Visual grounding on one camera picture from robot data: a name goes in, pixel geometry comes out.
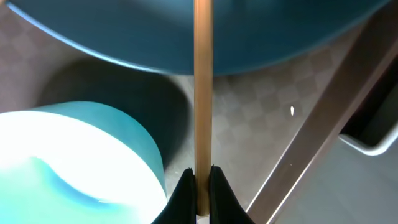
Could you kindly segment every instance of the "wooden stick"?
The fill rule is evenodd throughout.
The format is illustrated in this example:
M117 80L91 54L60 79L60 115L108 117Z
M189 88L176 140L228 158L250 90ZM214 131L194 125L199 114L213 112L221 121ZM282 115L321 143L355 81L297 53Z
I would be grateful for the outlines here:
M197 214L204 216L210 211L213 0L195 0L194 14L195 178Z

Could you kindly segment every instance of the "gray surface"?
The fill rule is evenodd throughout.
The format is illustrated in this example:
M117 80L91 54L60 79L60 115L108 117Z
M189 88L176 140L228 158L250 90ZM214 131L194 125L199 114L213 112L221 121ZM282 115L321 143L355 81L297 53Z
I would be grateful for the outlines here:
M311 111L358 31L282 64L214 79L213 163L224 170L243 208ZM0 7L0 112L34 107L56 71L86 57ZM193 77L168 78L181 87L192 106ZM165 170L168 195L183 170L194 166L192 126L187 134Z
M337 140L320 164L276 224L397 223L398 142L369 157Z

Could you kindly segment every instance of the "brown stick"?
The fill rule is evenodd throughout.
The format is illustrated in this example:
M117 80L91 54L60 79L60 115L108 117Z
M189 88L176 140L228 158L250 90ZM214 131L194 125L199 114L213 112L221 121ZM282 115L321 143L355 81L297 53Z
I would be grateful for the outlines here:
M195 0L195 178L197 214L209 214L211 104L213 91L213 1Z

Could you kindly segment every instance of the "wooden rod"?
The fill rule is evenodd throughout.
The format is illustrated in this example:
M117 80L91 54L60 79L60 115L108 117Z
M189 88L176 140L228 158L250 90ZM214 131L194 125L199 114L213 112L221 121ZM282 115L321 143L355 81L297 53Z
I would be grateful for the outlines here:
M208 215L211 170L211 104L213 99L213 0L195 0L195 179L197 214Z

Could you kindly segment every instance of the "metal handle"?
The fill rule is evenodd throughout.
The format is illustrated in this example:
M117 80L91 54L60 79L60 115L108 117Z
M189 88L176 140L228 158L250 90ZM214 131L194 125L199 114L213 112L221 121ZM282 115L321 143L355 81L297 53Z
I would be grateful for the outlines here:
M362 152L367 156L378 156L385 153L390 148L392 143L394 143L394 141L398 138L398 122L396 122L394 127L390 129L390 131L379 142L379 144L373 147L367 146L347 134L340 134L338 137L347 145L353 147L354 149Z

